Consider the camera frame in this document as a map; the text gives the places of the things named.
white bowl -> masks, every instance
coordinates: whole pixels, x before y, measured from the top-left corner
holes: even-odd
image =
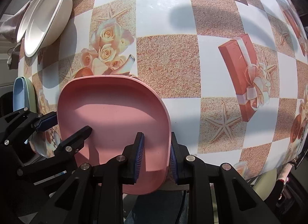
[[[72,0],[40,0],[26,30],[25,54],[32,57],[51,45],[63,32],[72,12]]]
[[[21,39],[23,38],[26,29],[28,27],[29,21],[30,21],[30,17],[36,7],[36,5],[38,4],[39,0],[32,0],[31,4],[28,6],[25,14],[23,15],[23,18],[21,20],[21,23],[19,25],[18,28],[18,32],[17,32],[17,42],[21,41]]]

pink plastic plate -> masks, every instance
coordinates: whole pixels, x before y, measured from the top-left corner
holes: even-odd
[[[78,166],[104,164],[144,133],[145,150],[139,179],[123,185],[128,194],[147,194],[164,182],[169,164],[171,124],[167,109],[149,86],[126,76],[88,76],[63,88],[58,102],[62,139],[85,125],[92,134],[75,155]]]

patterned tablecloth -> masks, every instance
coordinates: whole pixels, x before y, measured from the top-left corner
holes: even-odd
[[[163,99],[180,144],[247,179],[302,149],[306,51],[290,0],[73,0],[52,45],[31,59],[21,51],[18,75],[32,81],[44,114],[73,78],[137,76]],[[32,147],[51,157],[60,129],[44,134]]]

blue plate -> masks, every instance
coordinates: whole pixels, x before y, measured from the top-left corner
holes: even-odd
[[[26,80],[17,77],[13,88],[13,111],[17,111],[24,107],[29,108],[29,98]]]

starfish print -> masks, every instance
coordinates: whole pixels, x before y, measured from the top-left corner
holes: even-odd
[[[231,142],[233,143],[234,137],[231,133],[229,126],[231,124],[234,124],[238,120],[240,120],[241,116],[227,119],[226,107],[224,103],[222,103],[221,107],[222,107],[221,120],[215,120],[215,119],[208,118],[208,117],[205,118],[206,121],[210,122],[216,127],[219,127],[218,131],[216,132],[216,134],[214,135],[214,138],[210,141],[210,143],[213,143],[215,140],[217,140],[221,136],[222,133],[225,133],[228,136],[228,138],[231,140]]]
[[[107,17],[105,18],[96,18],[94,20],[97,20],[97,21],[104,21],[104,20],[109,20],[109,19],[113,19],[113,18],[116,18],[116,17],[119,17],[120,15],[122,15],[123,13],[125,13],[129,8],[126,8],[116,14],[112,14],[112,11],[111,11],[111,7],[108,6],[108,14],[107,14]]]
[[[266,79],[269,80],[271,87],[274,88],[270,72],[275,68],[276,65],[269,65],[269,66],[267,65],[263,51],[262,51],[262,57],[263,57],[263,63],[265,64]]]
[[[61,74],[61,76],[62,76],[65,80],[70,81],[70,80],[72,80],[72,79],[75,77],[75,75],[76,75],[76,73],[77,73],[78,71],[77,71],[77,72],[72,72],[70,60],[68,60],[67,66],[68,66],[68,73],[67,73],[66,75]]]
[[[287,43],[286,37],[289,36],[289,33],[283,31],[281,26],[279,25],[279,23],[277,23],[277,25],[278,25],[278,27],[276,27],[275,25],[273,25],[273,27],[280,34],[280,43],[279,43],[279,45],[282,45],[284,42]]]

